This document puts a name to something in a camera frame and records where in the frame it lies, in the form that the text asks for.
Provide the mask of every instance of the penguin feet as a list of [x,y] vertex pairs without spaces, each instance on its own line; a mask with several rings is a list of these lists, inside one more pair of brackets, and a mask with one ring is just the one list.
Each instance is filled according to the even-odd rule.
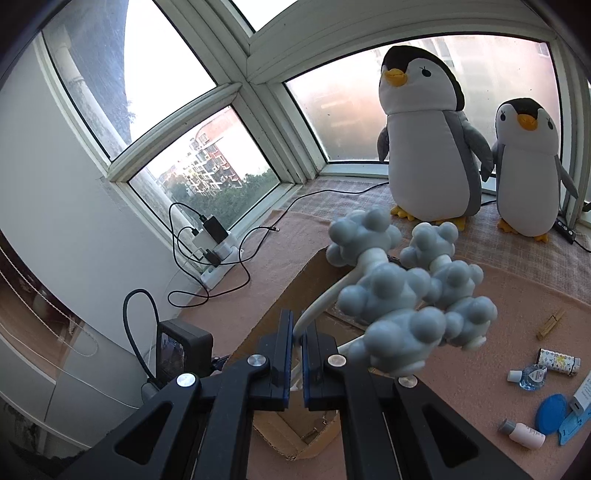
[[416,220],[414,215],[411,215],[405,210],[402,210],[398,205],[396,205],[392,210],[390,210],[390,215],[398,215],[400,218],[408,218],[411,222]]
[[496,224],[497,228],[500,228],[505,233],[515,233],[516,235],[519,234],[517,230],[515,230],[511,225],[509,225],[503,219],[499,220],[499,223]]
[[548,243],[548,233],[545,233],[544,235],[535,236],[534,240],[536,242],[544,242],[545,244],[547,244]]
[[455,226],[457,226],[458,232],[463,232],[464,229],[466,228],[466,219],[467,219],[467,217],[457,217],[457,218],[450,218],[449,220],[437,220],[437,221],[435,221],[435,225],[441,225],[442,223],[445,223],[445,222],[451,222]]

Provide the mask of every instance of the wooden clothespin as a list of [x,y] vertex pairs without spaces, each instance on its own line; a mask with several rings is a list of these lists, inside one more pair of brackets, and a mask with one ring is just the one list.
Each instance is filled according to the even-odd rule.
[[545,323],[540,327],[538,333],[536,334],[538,340],[542,340],[546,335],[548,335],[548,333],[550,333],[550,330],[558,324],[560,319],[564,316],[564,313],[564,309],[560,309],[555,314],[551,315],[548,320],[545,321]]

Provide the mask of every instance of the black cable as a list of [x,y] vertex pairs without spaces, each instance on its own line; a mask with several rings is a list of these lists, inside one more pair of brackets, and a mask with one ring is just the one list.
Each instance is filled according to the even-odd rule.
[[138,293],[143,293],[144,295],[146,295],[150,299],[150,303],[152,304],[152,308],[154,309],[154,317],[156,318],[156,325],[158,325],[160,323],[160,317],[158,316],[158,308],[156,307],[156,302],[154,301],[154,298],[152,297],[152,295],[150,295],[150,292],[148,290],[145,290],[144,288],[136,288],[135,290],[130,291],[127,294],[127,296],[125,297],[125,300],[123,301],[123,327],[125,328],[125,333],[127,334],[127,339],[129,340],[129,343],[131,344],[131,348],[134,350],[135,356],[138,358],[138,361],[139,361],[140,365],[142,366],[142,368],[144,369],[144,372],[146,372],[146,375],[148,375],[148,378],[150,379],[150,381],[154,385],[156,385],[156,387],[162,388],[163,385],[161,385],[161,383],[156,379],[156,377],[153,376],[152,372],[148,368],[148,365],[146,365],[146,363],[144,362],[144,359],[142,358],[142,355],[139,352],[138,346],[135,344],[134,338],[131,335],[131,330],[129,329],[129,322],[127,319],[127,306],[128,306],[128,303],[129,303],[129,300],[131,299],[131,297],[133,297],[134,295],[136,295]]
[[[275,222],[273,222],[273,224],[272,224],[271,226],[272,226],[272,227],[275,227],[275,226],[276,226],[276,225],[279,223],[279,221],[280,221],[280,220],[281,220],[281,219],[282,219],[282,218],[285,216],[285,214],[286,214],[287,212],[289,212],[290,208],[293,206],[293,204],[295,204],[295,202],[297,202],[298,200],[301,200],[301,199],[303,199],[303,198],[309,197],[309,196],[311,196],[311,195],[316,195],[316,194],[318,194],[318,193],[325,193],[325,192],[343,193],[343,194],[348,194],[348,195],[361,195],[362,193],[367,193],[367,192],[369,192],[370,190],[376,189],[376,188],[378,188],[378,187],[382,187],[382,186],[384,186],[384,185],[387,185],[388,183],[389,183],[389,182],[387,182],[387,181],[385,181],[385,182],[383,182],[383,183],[378,183],[378,184],[376,184],[376,185],[372,185],[371,187],[369,187],[369,188],[367,188],[367,189],[365,189],[365,190],[361,190],[361,192],[345,192],[345,191],[343,191],[343,190],[323,189],[323,190],[318,190],[317,192],[310,192],[310,193],[306,193],[305,195],[302,195],[301,197],[298,197],[298,198],[294,199],[294,200],[293,200],[293,202],[291,202],[291,203],[290,203],[289,207],[287,207],[287,208],[285,209],[285,211],[283,211],[283,213],[282,213],[282,214],[279,216],[279,218],[278,218],[277,220],[275,220]],[[264,241],[265,241],[265,239],[267,238],[267,235],[268,235],[268,234],[269,234],[269,232],[267,232],[267,233],[265,234],[265,236],[263,236],[263,238],[261,239],[260,243],[258,244],[258,246],[257,246],[257,248],[256,248],[256,250],[255,250],[255,252],[254,252],[254,253],[253,253],[253,254],[252,254],[250,257],[248,257],[248,258],[245,258],[244,260],[242,260],[242,262],[247,262],[247,261],[249,261],[249,260],[251,260],[251,259],[253,259],[253,258],[254,258],[254,256],[255,256],[255,255],[258,253],[258,251],[261,249],[261,245],[263,244],[263,242],[264,242]],[[186,254],[185,254],[183,251],[181,251],[181,253],[182,253],[182,254],[183,254],[185,257],[187,257],[187,258],[188,258],[188,260],[191,260],[191,261],[193,261],[193,262],[195,262],[195,263],[198,263],[198,264],[200,264],[200,265],[206,265],[206,266],[208,266],[208,267],[211,267],[211,266],[212,266],[212,265],[211,265],[211,263],[205,263],[205,262],[201,262],[201,261],[199,261],[199,260],[194,260],[194,259],[192,259],[192,258],[189,258],[189,257],[188,257],[188,256],[187,256],[187,255],[186,255]],[[240,264],[240,263],[242,263],[242,262],[241,262],[241,261],[237,261],[237,262],[227,262],[227,263],[221,263],[220,265],[238,265],[238,264]]]
[[[199,295],[198,293],[194,293],[194,294],[193,294],[193,295],[194,295],[194,296],[196,296],[196,297],[200,297],[200,298],[202,298],[202,299],[205,299],[205,300],[203,300],[203,301],[202,301],[202,302],[199,304],[199,305],[203,305],[203,304],[205,304],[205,302],[207,302],[207,301],[209,300],[209,290],[207,289],[207,287],[205,286],[205,284],[204,284],[204,283],[203,283],[201,280],[199,280],[199,279],[198,279],[198,278],[197,278],[195,275],[193,275],[191,272],[189,272],[189,271],[185,270],[185,269],[182,267],[182,265],[181,265],[181,264],[178,262],[178,259],[177,259],[176,251],[175,251],[175,248],[174,248],[174,237],[175,237],[175,235],[174,235],[173,214],[172,214],[172,210],[173,210],[173,207],[174,207],[175,205],[183,205],[183,206],[185,206],[185,207],[186,207],[186,208],[188,208],[189,210],[192,210],[192,211],[193,211],[193,212],[195,212],[197,215],[199,215],[199,218],[201,218],[201,217],[204,217],[204,216],[203,216],[201,213],[199,213],[197,210],[193,209],[193,208],[192,208],[192,207],[190,207],[189,205],[185,205],[185,204],[184,204],[184,203],[182,203],[182,202],[173,202],[173,203],[171,203],[171,204],[170,204],[170,206],[168,207],[168,222],[170,223],[170,232],[171,232],[171,234],[172,234],[172,236],[173,236],[173,258],[174,258],[174,263],[176,263],[176,264],[177,264],[177,267],[179,267],[179,269],[181,269],[181,270],[182,270],[184,273],[186,273],[186,274],[187,274],[189,277],[191,277],[191,278],[192,278],[194,281],[196,281],[196,282],[197,282],[199,285],[201,285],[201,287],[204,289],[204,291],[205,291],[205,296],[203,296],[203,295]],[[175,305],[174,305],[174,304],[172,304],[172,302],[170,301],[170,294],[168,294],[168,295],[169,295],[169,297],[168,297],[168,298],[169,298],[168,302],[169,302],[171,305],[175,306]]]
[[247,237],[253,233],[256,230],[260,230],[260,229],[267,229],[268,231],[278,231],[277,228],[275,228],[274,226],[257,226],[254,227],[253,229],[249,230],[246,235],[244,236],[244,238],[242,239],[242,242],[240,242],[240,246],[238,247],[238,261],[237,262],[232,262],[232,263],[227,263],[226,265],[231,265],[231,264],[240,264],[240,266],[244,269],[244,271],[246,272],[246,281],[242,284],[239,285],[237,287],[231,288],[230,290],[226,290],[226,291],[222,291],[220,293],[216,293],[214,295],[209,294],[208,292],[208,296],[205,299],[205,301],[201,302],[201,303],[196,303],[195,305],[178,305],[176,303],[174,303],[172,300],[170,300],[171,295],[173,295],[174,293],[180,293],[183,295],[190,295],[192,297],[201,297],[201,295],[198,295],[196,293],[193,293],[191,291],[184,291],[184,290],[172,290],[171,292],[168,293],[167,295],[167,300],[168,303],[170,303],[173,307],[179,308],[179,309],[191,309],[193,307],[199,307],[200,305],[203,305],[206,301],[208,301],[209,299],[214,299],[216,297],[221,297],[222,295],[225,295],[226,293],[231,293],[233,291],[236,290],[240,290],[240,288],[242,287],[246,287],[250,281],[251,281],[251,273],[248,271],[248,269],[246,268],[246,265],[244,264],[245,261],[250,260],[253,256],[251,256],[250,258],[243,260],[242,259],[242,245],[244,244],[244,241],[247,239]]
[[[188,291],[184,291],[184,290],[173,290],[173,291],[169,292],[169,294],[167,295],[167,300],[168,300],[168,303],[170,303],[170,304],[171,304],[173,307],[176,307],[176,308],[179,308],[179,309],[188,309],[188,308],[193,308],[193,307],[199,307],[199,306],[201,306],[201,305],[205,304],[205,302],[207,302],[209,299],[212,299],[212,298],[215,298],[215,297],[220,297],[220,296],[222,296],[222,295],[225,295],[226,293],[231,293],[231,292],[233,292],[233,291],[239,290],[240,288],[243,288],[243,287],[245,287],[246,285],[248,285],[248,284],[250,283],[250,281],[251,281],[251,274],[250,274],[250,272],[248,271],[248,269],[246,268],[246,265],[244,264],[244,262],[247,262],[247,261],[249,261],[249,260],[251,260],[251,259],[253,259],[253,258],[254,258],[254,256],[255,256],[255,255],[256,255],[256,254],[259,252],[259,250],[261,249],[261,247],[262,247],[262,244],[264,243],[264,241],[265,241],[265,240],[266,240],[266,238],[267,238],[267,235],[269,235],[269,232],[272,232],[272,231],[278,231],[278,229],[277,229],[276,225],[277,225],[277,224],[279,223],[279,221],[280,221],[280,220],[281,220],[281,219],[282,219],[282,218],[283,218],[283,217],[284,217],[284,216],[287,214],[287,212],[289,212],[289,210],[291,209],[291,207],[293,207],[293,205],[295,204],[295,202],[297,202],[298,200],[301,200],[301,199],[303,199],[303,198],[309,197],[309,196],[311,196],[311,195],[316,195],[316,194],[318,194],[318,193],[325,193],[325,192],[332,192],[332,193],[342,193],[342,194],[348,194],[348,195],[361,195],[362,193],[367,193],[367,192],[369,192],[369,191],[371,191],[371,190],[373,190],[373,189],[376,189],[376,188],[378,188],[378,187],[382,187],[382,186],[384,186],[384,185],[387,185],[388,183],[389,183],[389,182],[387,182],[387,181],[385,181],[385,182],[383,182],[383,183],[378,183],[378,184],[376,184],[376,185],[372,185],[371,187],[368,187],[368,188],[366,188],[365,190],[361,190],[360,192],[345,192],[345,191],[343,191],[343,190],[323,189],[323,190],[318,190],[318,191],[316,191],[316,192],[310,192],[310,193],[306,193],[306,194],[302,195],[301,197],[298,197],[298,198],[294,199],[294,200],[293,200],[293,201],[292,201],[292,202],[289,204],[289,206],[288,206],[288,207],[287,207],[287,208],[286,208],[286,209],[283,211],[283,213],[282,213],[281,215],[279,215],[279,217],[277,218],[277,220],[275,220],[275,222],[273,222],[273,224],[272,224],[272,225],[270,225],[270,226],[257,226],[257,227],[254,227],[254,228],[252,228],[251,230],[249,230],[249,231],[246,233],[246,235],[244,236],[244,238],[243,238],[243,239],[242,239],[242,241],[240,242],[240,246],[238,247],[238,261],[237,261],[237,262],[226,262],[226,263],[221,263],[221,264],[220,264],[220,265],[236,265],[236,264],[239,264],[239,265],[240,265],[240,266],[241,266],[241,267],[244,269],[244,271],[246,272],[247,279],[246,279],[246,281],[245,281],[245,282],[244,282],[242,285],[239,285],[238,287],[234,287],[234,288],[232,288],[232,289],[230,289],[230,290],[226,290],[226,291],[223,291],[223,292],[220,292],[220,293],[216,293],[215,295],[210,295],[210,293],[209,293],[209,291],[207,290],[206,286],[205,286],[205,285],[204,285],[204,284],[203,284],[201,281],[199,281],[199,280],[198,280],[198,279],[197,279],[197,278],[196,278],[194,275],[191,275],[189,272],[187,272],[187,271],[186,271],[186,270],[185,270],[183,267],[181,267],[181,265],[178,263],[178,260],[177,260],[177,258],[176,258],[176,249],[175,249],[175,247],[174,247],[174,239],[175,239],[175,237],[176,237],[176,238],[177,238],[177,245],[178,245],[178,250],[179,250],[179,251],[180,251],[180,252],[181,252],[181,253],[182,253],[182,254],[183,254],[183,255],[184,255],[184,256],[185,256],[185,257],[186,257],[188,260],[191,260],[191,261],[193,261],[193,262],[195,262],[195,263],[199,263],[199,264],[202,264],[202,265],[211,266],[211,264],[210,264],[210,263],[204,263],[204,262],[200,262],[200,261],[198,261],[198,260],[194,260],[194,259],[192,259],[192,258],[189,258],[189,257],[188,257],[188,256],[187,256],[187,255],[186,255],[186,254],[185,254],[185,253],[184,253],[184,252],[181,250],[181,248],[180,248],[180,243],[179,243],[179,238],[178,238],[178,235],[180,235],[180,234],[181,234],[181,232],[182,232],[183,230],[185,230],[186,228],[192,228],[192,227],[189,227],[189,226],[188,226],[188,227],[183,227],[183,228],[181,229],[181,231],[178,233],[178,235],[175,235],[175,234],[174,234],[173,221],[172,221],[172,215],[171,215],[171,210],[172,210],[172,207],[173,207],[174,205],[182,205],[182,206],[186,206],[186,207],[187,207],[187,208],[189,208],[190,210],[194,211],[196,214],[198,214],[198,215],[201,215],[201,214],[200,214],[199,212],[197,212],[196,210],[194,210],[193,208],[191,208],[190,206],[188,206],[188,205],[185,205],[185,204],[184,204],[184,203],[182,203],[182,202],[174,202],[174,203],[172,203],[172,204],[170,205],[170,207],[168,208],[168,220],[170,221],[170,229],[171,229],[171,231],[172,231],[172,234],[173,234],[173,257],[174,257],[174,261],[175,261],[175,263],[177,264],[177,266],[178,266],[178,267],[179,267],[179,268],[180,268],[182,271],[184,271],[184,272],[185,272],[187,275],[189,275],[191,278],[193,278],[194,280],[196,280],[196,281],[197,281],[197,282],[198,282],[198,283],[199,283],[199,284],[200,284],[200,285],[203,287],[203,289],[205,290],[205,292],[206,292],[206,294],[207,294],[207,295],[206,295],[206,296],[203,296],[203,295],[199,295],[199,294],[197,294],[197,293],[192,293],[192,292],[188,292]],[[254,232],[254,231],[256,231],[256,230],[260,230],[260,229],[266,229],[266,230],[267,230],[267,232],[265,233],[265,235],[263,236],[263,238],[261,239],[261,241],[260,241],[260,242],[259,242],[259,244],[257,245],[257,247],[256,247],[256,250],[254,251],[254,253],[253,253],[253,254],[252,254],[250,257],[248,257],[248,258],[242,259],[242,245],[244,244],[245,240],[247,239],[247,237],[248,237],[248,236],[249,236],[251,233],[253,233],[253,232]],[[199,297],[199,298],[205,298],[205,300],[204,300],[203,302],[201,302],[201,303],[196,303],[195,305],[179,305],[179,304],[173,303],[173,302],[170,300],[170,297],[171,297],[171,295],[172,295],[172,294],[174,294],[174,293],[183,294],[183,295],[190,295],[190,296],[193,296],[193,297]]]
[[576,243],[579,247],[581,247],[583,250],[585,250],[588,254],[591,254],[591,250],[589,250],[588,248],[581,245],[576,239],[575,239],[574,243]]

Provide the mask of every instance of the stuffed penguin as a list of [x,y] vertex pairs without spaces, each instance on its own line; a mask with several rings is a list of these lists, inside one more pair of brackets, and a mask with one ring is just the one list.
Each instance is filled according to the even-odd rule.
[[426,222],[450,219],[463,230],[480,210],[480,175],[473,152],[492,169],[491,149],[462,111],[464,95],[438,57],[395,46],[382,62],[379,101],[388,116],[378,158],[390,153],[392,214]]
[[[505,232],[548,241],[560,203],[560,182],[578,198],[558,157],[558,131],[548,112],[531,98],[503,103],[496,112],[496,208]],[[482,179],[491,171],[482,169]]]

